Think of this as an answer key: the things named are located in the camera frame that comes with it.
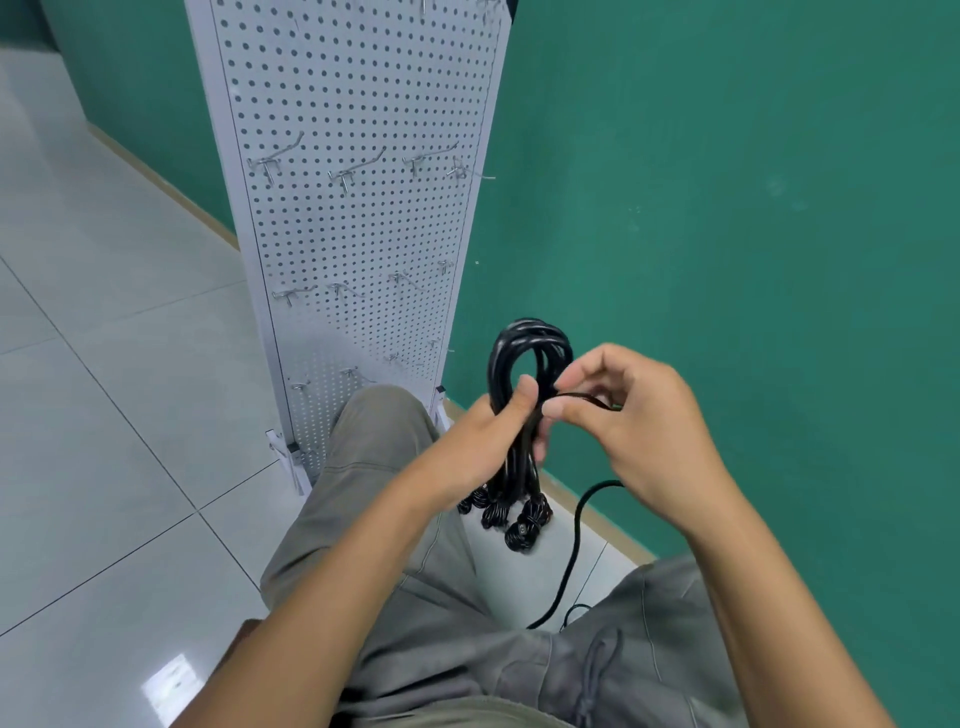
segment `green wall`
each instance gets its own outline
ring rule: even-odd
[[[53,48],[39,0],[0,0],[0,45]]]
[[[525,0],[444,374],[519,316],[666,360],[903,726],[960,724],[960,4]],[[608,475],[561,427],[548,468]],[[604,513],[659,554],[678,534]]]
[[[232,228],[183,1],[42,2],[86,118]]]

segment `coiled black cable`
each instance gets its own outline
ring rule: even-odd
[[[457,505],[457,510],[467,514],[473,508],[483,509],[481,523],[484,528],[504,528],[510,521],[510,508],[519,500],[526,499],[516,522],[506,528],[504,541],[513,551],[529,551],[540,530],[553,516],[546,496],[540,491],[540,472],[533,454],[533,442],[543,415],[540,406],[558,395],[553,383],[573,362],[573,348],[569,339],[557,327],[540,319],[517,319],[504,328],[493,343],[487,362],[487,387],[494,414],[499,414],[514,395],[512,372],[516,361],[527,352],[533,352],[537,361],[535,379],[539,387],[537,406],[520,430],[507,452],[507,459],[496,474]],[[592,395],[580,392],[564,393],[565,397],[578,397],[604,409],[617,409]],[[536,629],[553,616],[564,598],[566,584],[580,553],[580,519],[584,506],[594,493],[622,487],[619,480],[597,483],[587,490],[573,515],[573,550],[566,564],[564,577],[553,604],[540,619],[527,629]]]

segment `forearm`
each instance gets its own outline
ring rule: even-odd
[[[176,728],[326,725],[356,656],[434,516],[404,471],[237,649]]]
[[[893,725],[745,498],[732,498],[687,539],[754,728]]]

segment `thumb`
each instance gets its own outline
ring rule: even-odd
[[[497,426],[502,427],[505,433],[509,430],[511,442],[537,406],[538,391],[537,381],[532,376],[521,375],[520,381],[516,383],[514,395],[496,416]]]
[[[613,415],[612,412],[601,409],[596,404],[563,395],[544,402],[542,412],[543,417],[582,427],[598,440],[610,421],[609,417]]]

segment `white pegboard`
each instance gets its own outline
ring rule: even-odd
[[[440,383],[510,17],[490,0],[187,8],[285,438],[314,474],[356,388],[429,405]]]

